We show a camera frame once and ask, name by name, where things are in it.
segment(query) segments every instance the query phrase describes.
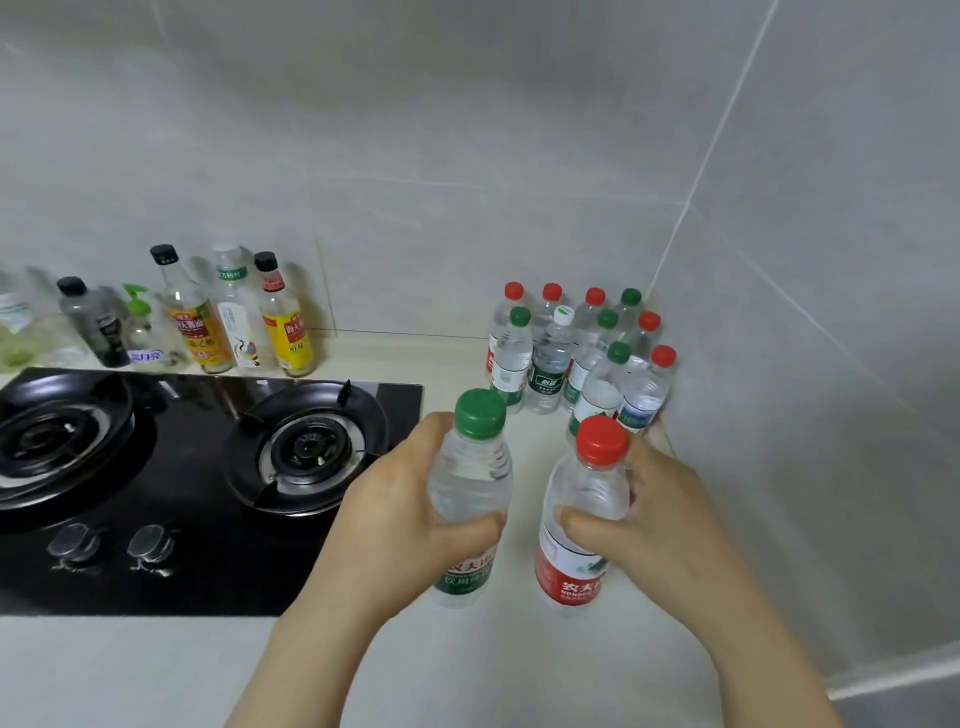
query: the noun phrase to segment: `stove knob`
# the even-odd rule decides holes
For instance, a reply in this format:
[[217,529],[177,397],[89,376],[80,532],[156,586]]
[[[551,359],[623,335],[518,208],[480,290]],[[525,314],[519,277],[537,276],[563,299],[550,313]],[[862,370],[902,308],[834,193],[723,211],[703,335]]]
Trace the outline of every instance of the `stove knob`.
[[133,534],[127,553],[145,564],[159,564],[173,553],[174,540],[162,525],[145,525]]
[[82,523],[68,523],[57,531],[47,553],[61,561],[80,564],[92,559],[99,547],[99,533]]

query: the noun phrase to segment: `person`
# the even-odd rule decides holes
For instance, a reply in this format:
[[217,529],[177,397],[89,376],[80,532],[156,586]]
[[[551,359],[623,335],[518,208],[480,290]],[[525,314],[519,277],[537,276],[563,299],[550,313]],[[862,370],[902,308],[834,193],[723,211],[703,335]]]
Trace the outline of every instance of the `person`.
[[[449,523],[427,499],[426,478],[452,424],[450,412],[427,415],[350,485],[228,728],[339,725],[380,627],[447,569],[499,540],[506,513]],[[627,516],[607,521],[561,507],[566,534],[624,570],[703,644],[719,674],[727,728],[839,728],[816,672],[737,555],[697,474],[642,437],[627,462],[635,496]]]

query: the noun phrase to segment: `plastic bottle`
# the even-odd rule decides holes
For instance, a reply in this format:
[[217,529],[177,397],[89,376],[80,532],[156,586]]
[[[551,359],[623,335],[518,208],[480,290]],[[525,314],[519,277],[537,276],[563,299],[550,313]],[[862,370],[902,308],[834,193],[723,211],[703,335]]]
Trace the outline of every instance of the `plastic bottle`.
[[233,243],[217,243],[217,278],[220,290],[217,313],[233,350],[237,368],[244,374],[262,374],[276,359],[260,313],[260,286],[247,274],[243,251]]
[[539,342],[540,337],[543,336],[543,332],[546,331],[546,328],[550,326],[550,322],[553,321],[553,311],[560,305],[560,296],[563,294],[564,290],[560,287],[559,283],[547,283],[543,286],[543,297],[534,303],[530,312],[533,316],[531,330],[534,337],[534,344]]
[[523,406],[534,414],[550,414],[564,395],[564,376],[573,354],[573,317],[572,308],[557,306],[553,323],[534,347],[533,366],[523,394]]
[[138,372],[174,372],[186,364],[186,354],[180,348],[180,337],[162,323],[155,326],[150,304],[141,299],[147,289],[135,283],[124,283],[130,296],[127,302],[129,317],[123,327],[123,343]]
[[317,363],[300,312],[300,300],[283,282],[276,255],[270,251],[257,253],[253,256],[253,265],[263,274],[260,312],[280,368],[287,376],[306,376]]
[[493,310],[493,320],[490,324],[490,341],[487,344],[487,379],[493,377],[493,350],[496,349],[496,340],[500,338],[503,329],[510,323],[510,312],[516,305],[523,305],[523,286],[515,280],[511,280],[503,287],[503,295],[506,297],[500,305]]
[[631,432],[640,432],[653,422],[673,384],[671,367],[677,361],[677,353],[660,345],[654,348],[650,360],[649,369],[628,373],[620,382],[623,397],[616,419]]
[[584,420],[575,451],[565,454],[550,474],[537,552],[537,581],[551,606],[568,614],[590,604],[600,593],[607,560],[567,538],[554,516],[569,505],[600,518],[619,521],[630,507],[630,486],[623,457],[627,431],[609,417]]
[[0,293],[0,372],[36,364],[50,344],[24,298],[13,291]]
[[653,311],[644,311],[640,314],[639,326],[624,341],[630,347],[630,361],[627,362],[627,372],[633,373],[638,369],[650,369],[650,353],[657,345],[660,337],[660,315]]
[[523,387],[527,382],[527,370],[533,359],[534,342],[530,335],[530,309],[514,306],[510,312],[510,324],[496,342],[493,355],[493,373],[490,388],[507,405],[507,414],[512,415],[523,408]]
[[[471,389],[457,400],[454,428],[426,484],[430,502],[448,521],[469,521],[510,505],[513,463],[501,434],[506,417],[503,400],[490,390]],[[487,585],[495,554],[492,546],[449,570],[431,590],[434,596],[450,607],[472,604]]]
[[590,335],[593,344],[585,344],[576,351],[573,366],[570,368],[570,376],[564,388],[564,407],[568,412],[573,411],[590,370],[598,361],[604,359],[610,344],[620,335],[620,332],[616,330],[616,322],[617,316],[613,311],[600,311],[597,314],[595,338],[593,334]]
[[186,275],[177,251],[172,245],[154,245],[150,255],[163,275],[164,288],[160,299],[173,316],[194,361],[212,375],[232,369],[230,345],[210,299]]
[[603,288],[588,288],[584,302],[577,306],[573,317],[573,353],[576,355],[581,345],[590,346],[600,335],[597,328],[597,315],[603,310],[607,293]]
[[99,291],[87,290],[84,281],[76,276],[61,278],[57,287],[63,294],[60,310],[100,363],[111,369],[130,364],[122,326],[110,302]]
[[642,300],[643,296],[635,288],[623,289],[623,293],[620,294],[620,303],[612,308],[619,317],[617,330],[627,334],[636,328],[636,322],[640,316],[640,301]]
[[616,412],[623,401],[623,395],[620,394],[620,369],[629,358],[630,347],[622,341],[614,341],[607,350],[607,358],[597,362],[590,370],[566,426],[566,438],[571,444],[577,436],[580,423],[587,417],[612,417]]

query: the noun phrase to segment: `green bottle cap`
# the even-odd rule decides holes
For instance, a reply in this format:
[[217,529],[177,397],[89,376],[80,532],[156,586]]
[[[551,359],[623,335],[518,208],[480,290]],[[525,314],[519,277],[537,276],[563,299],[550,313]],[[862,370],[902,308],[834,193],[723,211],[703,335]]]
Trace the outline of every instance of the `green bottle cap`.
[[597,314],[597,326],[600,328],[613,328],[619,320],[620,317],[616,315],[616,311],[609,309],[600,311],[600,313]]
[[493,439],[500,434],[506,421],[507,405],[489,389],[466,390],[457,400],[453,412],[453,424],[457,432],[470,440]]
[[625,364],[630,358],[630,345],[624,341],[614,341],[607,350],[607,358],[614,364]]
[[643,294],[635,288],[624,288],[623,293],[620,294],[620,302],[628,306],[640,305],[642,298]]
[[526,306],[515,305],[510,309],[510,323],[515,327],[525,327],[530,323],[530,309]]
[[146,293],[147,289],[136,283],[124,283],[123,287],[130,296],[130,300],[127,302],[127,310],[134,316],[149,316],[150,312],[153,311],[150,304],[138,298],[138,295]]

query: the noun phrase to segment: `black glass cooktop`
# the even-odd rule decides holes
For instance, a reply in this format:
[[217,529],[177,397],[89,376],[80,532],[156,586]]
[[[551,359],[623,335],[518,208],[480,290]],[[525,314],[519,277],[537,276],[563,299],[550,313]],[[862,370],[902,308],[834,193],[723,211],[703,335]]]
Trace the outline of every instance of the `black glass cooktop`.
[[0,614],[278,616],[343,490],[421,400],[410,384],[26,370],[0,390]]

